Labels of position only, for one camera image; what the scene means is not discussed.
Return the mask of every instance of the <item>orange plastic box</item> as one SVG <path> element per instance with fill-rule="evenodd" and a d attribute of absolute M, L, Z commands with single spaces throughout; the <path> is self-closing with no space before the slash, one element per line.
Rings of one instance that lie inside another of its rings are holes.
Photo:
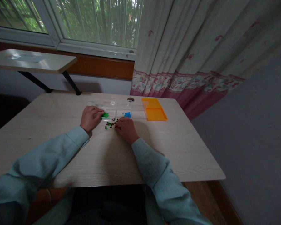
<path fill-rule="evenodd" d="M 141 100 L 143 101 L 144 105 L 147 105 L 145 107 L 145 110 L 147 113 L 148 121 L 166 121 L 166 120 L 168 120 L 158 99 L 142 98 Z"/>

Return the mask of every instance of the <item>floral curtain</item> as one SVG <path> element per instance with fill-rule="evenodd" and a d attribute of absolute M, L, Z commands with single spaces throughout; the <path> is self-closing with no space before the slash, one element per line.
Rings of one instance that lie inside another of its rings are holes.
<path fill-rule="evenodd" d="M 130 94 L 192 120 L 280 52 L 281 0 L 146 0 Z"/>

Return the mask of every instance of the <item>window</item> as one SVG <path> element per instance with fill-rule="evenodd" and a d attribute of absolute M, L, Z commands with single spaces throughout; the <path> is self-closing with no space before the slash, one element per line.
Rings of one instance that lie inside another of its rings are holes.
<path fill-rule="evenodd" d="M 31 0 L 0 0 L 0 27 L 48 33 Z"/>
<path fill-rule="evenodd" d="M 0 41 L 134 60 L 144 0 L 0 0 Z"/>

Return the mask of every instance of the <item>window pane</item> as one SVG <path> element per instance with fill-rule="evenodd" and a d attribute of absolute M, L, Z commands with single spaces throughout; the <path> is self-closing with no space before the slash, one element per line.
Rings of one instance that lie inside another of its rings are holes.
<path fill-rule="evenodd" d="M 0 27 L 48 33 L 32 0 L 0 0 Z"/>
<path fill-rule="evenodd" d="M 50 0 L 64 38 L 136 48 L 143 0 Z"/>

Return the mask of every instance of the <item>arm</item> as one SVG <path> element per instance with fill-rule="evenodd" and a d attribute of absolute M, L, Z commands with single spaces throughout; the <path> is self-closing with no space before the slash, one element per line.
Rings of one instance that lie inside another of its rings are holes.
<path fill-rule="evenodd" d="M 37 191 L 46 186 L 89 139 L 102 111 L 86 107 L 80 126 L 54 137 L 17 159 L 0 177 L 0 224 L 23 224 L 29 203 Z"/>
<path fill-rule="evenodd" d="M 131 144 L 137 165 L 147 185 L 153 190 L 156 202 L 166 223 L 211 224 L 200 214 L 189 191 L 173 172 L 170 161 L 154 151 L 139 138 L 132 120 L 120 119 L 116 128 L 121 137 Z"/>

